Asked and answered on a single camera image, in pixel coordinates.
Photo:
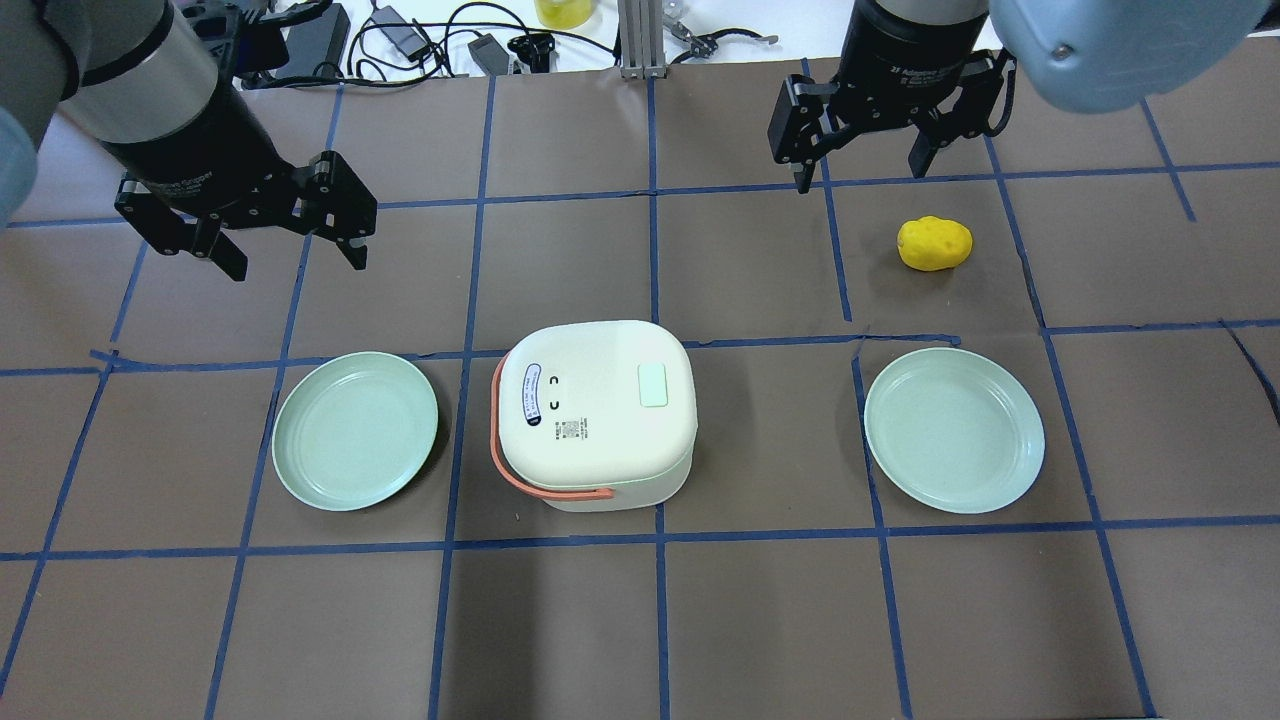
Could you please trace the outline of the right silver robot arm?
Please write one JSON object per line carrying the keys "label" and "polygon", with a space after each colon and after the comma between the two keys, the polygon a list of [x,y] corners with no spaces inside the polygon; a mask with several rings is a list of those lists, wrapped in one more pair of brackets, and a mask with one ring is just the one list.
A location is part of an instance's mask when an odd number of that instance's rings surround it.
{"label": "right silver robot arm", "polygon": [[1005,129],[1018,77],[1059,110],[1119,111],[1276,27],[1275,1],[858,1],[832,78],[782,83],[768,146],[805,193],[829,152],[913,127],[922,178],[956,140]]}

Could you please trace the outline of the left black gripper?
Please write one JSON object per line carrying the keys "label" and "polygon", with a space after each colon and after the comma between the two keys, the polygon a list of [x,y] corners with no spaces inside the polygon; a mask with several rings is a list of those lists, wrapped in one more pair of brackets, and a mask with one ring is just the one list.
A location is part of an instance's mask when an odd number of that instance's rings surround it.
{"label": "left black gripper", "polygon": [[317,236],[333,243],[355,270],[367,268],[367,241],[378,223],[378,201],[369,187],[334,150],[292,167],[229,85],[218,86],[206,108],[169,135],[100,143],[134,178],[120,181],[114,208],[155,252],[187,252],[243,282],[248,259],[223,232],[221,222],[205,217],[187,222],[174,209],[220,211],[247,200],[262,184],[269,225]]}

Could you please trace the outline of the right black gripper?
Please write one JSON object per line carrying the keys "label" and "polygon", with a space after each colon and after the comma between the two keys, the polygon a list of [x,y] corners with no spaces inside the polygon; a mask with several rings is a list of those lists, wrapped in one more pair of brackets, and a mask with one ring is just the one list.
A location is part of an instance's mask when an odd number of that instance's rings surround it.
{"label": "right black gripper", "polygon": [[851,126],[900,127],[913,108],[927,110],[956,86],[947,111],[932,108],[911,122],[911,176],[925,177],[959,138],[1001,135],[1016,96],[1016,58],[1007,49],[972,54],[987,17],[987,1],[854,3],[835,83],[790,76],[771,114],[771,155],[796,191],[810,191],[819,160],[851,141]]}

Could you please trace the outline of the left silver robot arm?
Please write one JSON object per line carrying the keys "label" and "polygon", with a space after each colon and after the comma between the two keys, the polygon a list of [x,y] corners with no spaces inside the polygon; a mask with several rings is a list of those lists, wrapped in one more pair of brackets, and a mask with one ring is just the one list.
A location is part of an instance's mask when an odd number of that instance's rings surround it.
{"label": "left silver robot arm", "polygon": [[376,199],[335,151],[289,164],[234,86],[287,64],[284,29],[328,8],[5,1],[3,219],[28,199],[63,114],[123,167],[114,208],[155,252],[243,281],[248,260],[228,232],[278,227],[330,241],[362,270]]}

